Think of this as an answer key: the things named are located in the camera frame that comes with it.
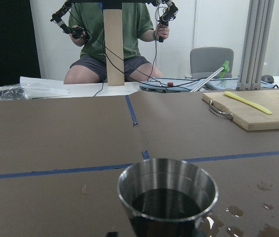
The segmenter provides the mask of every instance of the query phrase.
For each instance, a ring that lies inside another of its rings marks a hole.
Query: person's hand
[[[169,37],[169,27],[161,25],[160,23],[156,27],[156,39],[159,39],[159,37],[163,37],[164,39],[167,39]]]
[[[82,35],[81,35],[81,37],[80,37],[79,39],[74,38],[74,37],[72,36],[72,34],[69,34],[69,36],[70,36],[72,42],[73,42],[75,45],[77,45],[77,46],[82,46],[82,45],[85,44],[85,39],[84,39],[84,37],[85,37],[85,32],[84,32],[84,31],[82,32]]]

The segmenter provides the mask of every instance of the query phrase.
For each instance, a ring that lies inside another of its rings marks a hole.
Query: green clamp
[[[230,68],[229,68],[229,61],[226,60],[224,62],[224,64],[222,65],[222,67],[224,67],[224,69],[222,70],[222,74],[221,74],[220,78],[224,78],[225,72],[229,72],[229,70],[230,70]]]

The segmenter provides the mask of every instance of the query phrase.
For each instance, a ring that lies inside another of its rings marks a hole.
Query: black mouse
[[[273,83],[273,82],[274,82],[274,78],[273,78],[273,76],[271,76],[271,75],[263,75],[263,76],[261,77],[261,80],[262,80],[262,81],[265,81],[265,82],[267,82],[267,83]]]

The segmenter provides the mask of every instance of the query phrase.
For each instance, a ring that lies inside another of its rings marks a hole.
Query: stainless steel cup
[[[206,171],[165,158],[128,167],[119,177],[118,194],[138,237],[203,237],[198,227],[218,199]]]

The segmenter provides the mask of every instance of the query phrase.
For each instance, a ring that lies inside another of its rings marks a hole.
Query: gray office chair
[[[224,74],[224,78],[232,77],[234,51],[222,47],[194,48],[190,52],[191,76],[193,79],[207,78],[217,71],[224,62],[229,61],[230,71]]]

